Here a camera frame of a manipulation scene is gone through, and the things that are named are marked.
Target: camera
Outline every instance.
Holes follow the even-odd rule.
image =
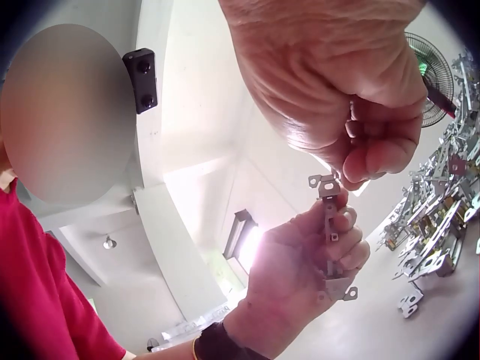
[[[142,48],[125,54],[122,60],[132,82],[137,114],[157,106],[155,53]]]

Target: hand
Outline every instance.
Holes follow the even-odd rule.
[[[370,255],[357,214],[347,207],[342,189],[334,218],[339,240],[326,244],[324,204],[317,201],[306,213],[264,233],[250,270],[247,296],[224,321],[240,345],[273,359],[302,329],[335,302],[325,296],[327,259],[339,261],[353,281]]]
[[[348,190],[403,170],[426,88],[405,40],[421,0],[220,0],[240,71],[289,144]]]

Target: wrist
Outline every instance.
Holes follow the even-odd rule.
[[[228,336],[240,347],[249,348],[268,359],[275,359],[298,336],[281,316],[266,312],[247,300],[228,314],[223,321]]]

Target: metal bracket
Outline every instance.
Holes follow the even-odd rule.
[[[331,175],[312,175],[308,177],[308,185],[312,188],[318,188],[318,200],[322,200],[325,205],[324,232],[327,243],[338,241],[338,233],[333,227],[333,219],[337,213],[336,197],[340,195],[340,184],[337,181],[337,173]],[[358,297],[358,288],[348,289],[351,280],[347,277],[341,277],[342,268],[333,261],[327,261],[325,274],[325,293],[333,301],[355,300]]]

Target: floor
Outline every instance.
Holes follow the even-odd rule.
[[[377,229],[367,240],[376,249]],[[355,279],[359,297],[339,301],[312,322],[281,360],[442,360],[478,317],[479,223],[470,223],[456,271],[417,281],[419,309],[404,319],[396,305],[413,290],[406,277],[391,280],[402,246],[381,248]]]

